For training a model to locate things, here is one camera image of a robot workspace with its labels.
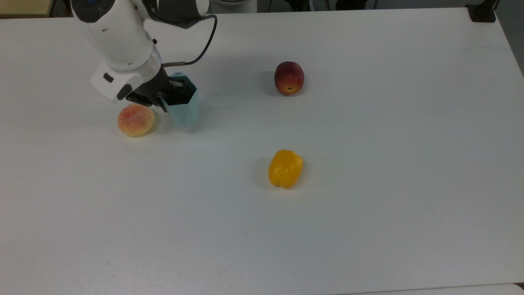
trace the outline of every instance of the nectarine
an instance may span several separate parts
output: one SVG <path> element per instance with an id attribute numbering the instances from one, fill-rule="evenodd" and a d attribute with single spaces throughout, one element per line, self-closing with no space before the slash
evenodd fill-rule
<path id="1" fill-rule="evenodd" d="M 132 103 L 118 115 L 118 128 L 125 135 L 137 136 L 146 133 L 154 121 L 155 114 L 150 108 Z"/>
<path id="2" fill-rule="evenodd" d="M 275 86 L 284 95 L 297 93 L 304 85 L 304 71 L 293 61 L 284 61 L 275 70 Z"/>

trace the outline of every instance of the cable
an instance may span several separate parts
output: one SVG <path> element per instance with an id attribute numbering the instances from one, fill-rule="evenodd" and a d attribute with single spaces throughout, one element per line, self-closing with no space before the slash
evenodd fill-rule
<path id="1" fill-rule="evenodd" d="M 215 23 L 213 24 L 213 30 L 211 31 L 211 35 L 209 36 L 209 40 L 208 40 L 208 43 L 205 45 L 204 47 L 204 50 L 200 53 L 200 55 L 192 60 L 192 61 L 176 61 L 176 62 L 167 62 L 165 64 L 162 64 L 163 67 L 177 67 L 177 66 L 187 66 L 187 65 L 192 65 L 194 64 L 195 62 L 199 61 L 202 56 L 204 56 L 205 52 L 208 50 L 208 47 L 209 47 L 209 44 L 211 44 L 211 40 L 213 40 L 213 36 L 215 35 L 215 31 L 216 31 L 216 24 L 219 22 L 218 18 L 216 18 L 216 15 L 214 14 L 210 14 L 210 15 L 206 15 L 204 17 L 202 17 L 200 21 L 202 20 L 205 20 L 205 19 L 209 19 L 209 18 L 214 18 L 215 19 Z"/>

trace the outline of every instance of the white table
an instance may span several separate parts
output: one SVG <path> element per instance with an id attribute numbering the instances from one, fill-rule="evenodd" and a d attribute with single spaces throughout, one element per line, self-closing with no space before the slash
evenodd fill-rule
<path id="1" fill-rule="evenodd" d="M 465 8 L 220 15 L 200 122 L 122 135 L 72 19 L 0 20 L 2 294 L 336 294 L 524 281 L 524 79 Z M 211 22 L 146 23 L 164 61 Z M 305 70 L 284 98 L 273 71 Z M 303 156 L 290 191 L 267 180 Z"/>

